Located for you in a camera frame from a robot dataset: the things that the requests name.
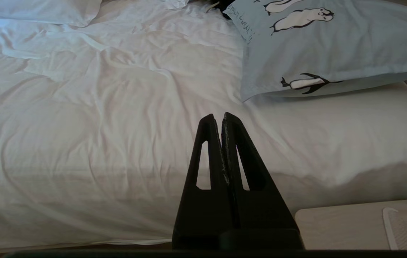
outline penguin print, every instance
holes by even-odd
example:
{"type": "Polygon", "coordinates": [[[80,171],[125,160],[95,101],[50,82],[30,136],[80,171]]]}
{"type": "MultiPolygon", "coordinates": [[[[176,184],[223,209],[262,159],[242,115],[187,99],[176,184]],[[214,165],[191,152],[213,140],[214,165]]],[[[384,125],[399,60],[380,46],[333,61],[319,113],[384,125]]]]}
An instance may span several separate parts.
{"type": "Polygon", "coordinates": [[[334,19],[334,13],[325,8],[316,8],[316,9],[304,9],[304,10],[295,10],[290,13],[286,18],[283,18],[277,21],[271,28],[274,28],[274,32],[287,30],[291,28],[303,28],[310,25],[314,21],[331,21],[334,19]]]}
{"type": "Polygon", "coordinates": [[[291,5],[294,5],[297,2],[300,2],[302,0],[282,0],[282,1],[275,1],[275,2],[271,2],[267,5],[264,5],[266,12],[269,14],[272,13],[280,13],[284,10],[286,10],[286,8],[290,7],[291,5]]]}
{"type": "Polygon", "coordinates": [[[281,78],[281,84],[283,87],[291,87],[293,90],[302,90],[305,88],[310,87],[310,89],[302,93],[303,95],[305,94],[310,94],[314,93],[315,91],[319,90],[321,87],[328,85],[330,83],[341,83],[343,81],[338,81],[338,82],[330,82],[326,80],[325,78],[321,78],[318,75],[312,75],[311,73],[301,73],[301,75],[306,75],[310,77],[310,79],[301,79],[301,80],[294,80],[290,83],[287,83],[285,78],[281,78]]]}

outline bed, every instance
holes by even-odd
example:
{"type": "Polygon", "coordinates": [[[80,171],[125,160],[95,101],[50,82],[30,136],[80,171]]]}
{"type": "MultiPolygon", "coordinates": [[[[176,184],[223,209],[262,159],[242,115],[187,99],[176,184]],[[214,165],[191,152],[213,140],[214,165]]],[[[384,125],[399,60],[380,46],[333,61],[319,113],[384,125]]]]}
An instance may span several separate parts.
{"type": "Polygon", "coordinates": [[[85,28],[0,19],[0,248],[170,241],[198,122],[226,111],[292,213],[407,199],[404,83],[242,103],[243,42],[207,7],[104,2],[85,28]]]}

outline white duvet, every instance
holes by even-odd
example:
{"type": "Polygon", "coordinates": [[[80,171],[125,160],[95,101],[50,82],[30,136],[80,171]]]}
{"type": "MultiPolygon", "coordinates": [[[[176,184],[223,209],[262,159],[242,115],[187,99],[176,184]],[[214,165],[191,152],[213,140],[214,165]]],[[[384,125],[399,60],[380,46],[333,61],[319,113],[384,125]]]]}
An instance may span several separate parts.
{"type": "Polygon", "coordinates": [[[407,198],[403,83],[242,104],[241,37],[204,10],[129,0],[86,28],[0,19],[0,248],[169,240],[209,113],[243,121],[292,212],[407,198]]]}

